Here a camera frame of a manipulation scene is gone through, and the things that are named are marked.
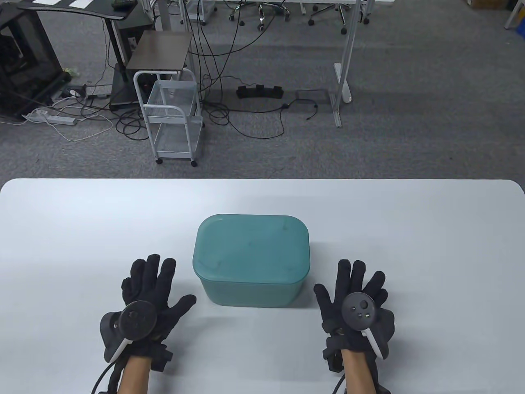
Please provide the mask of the person's left hand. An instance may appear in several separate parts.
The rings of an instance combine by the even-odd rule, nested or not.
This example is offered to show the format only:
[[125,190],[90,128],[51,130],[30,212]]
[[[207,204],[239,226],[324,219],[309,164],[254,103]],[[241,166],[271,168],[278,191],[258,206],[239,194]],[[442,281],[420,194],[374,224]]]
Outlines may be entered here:
[[176,261],[160,262],[158,254],[137,259],[129,277],[122,282],[122,311],[106,313],[100,321],[100,334],[107,363],[123,362],[129,357],[152,360],[151,369],[163,372],[173,358],[164,341],[179,320],[196,304],[196,296],[183,296],[169,307]]

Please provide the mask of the person's right hand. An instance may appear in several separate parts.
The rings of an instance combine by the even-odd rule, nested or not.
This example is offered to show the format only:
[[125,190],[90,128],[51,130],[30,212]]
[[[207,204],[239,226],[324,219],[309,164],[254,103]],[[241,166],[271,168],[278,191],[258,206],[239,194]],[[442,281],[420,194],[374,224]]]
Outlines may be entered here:
[[317,304],[320,307],[322,328],[329,335],[327,340],[328,351],[323,353],[334,372],[342,370],[342,351],[350,350],[364,353],[370,373],[377,376],[376,355],[369,341],[362,334],[349,327],[342,317],[343,300],[349,294],[362,292],[373,299],[377,307],[382,307],[388,299],[388,291],[383,287],[386,275],[383,271],[376,271],[372,278],[363,285],[366,264],[356,260],[351,263],[347,259],[339,261],[336,275],[334,298],[331,299],[323,284],[314,285]]

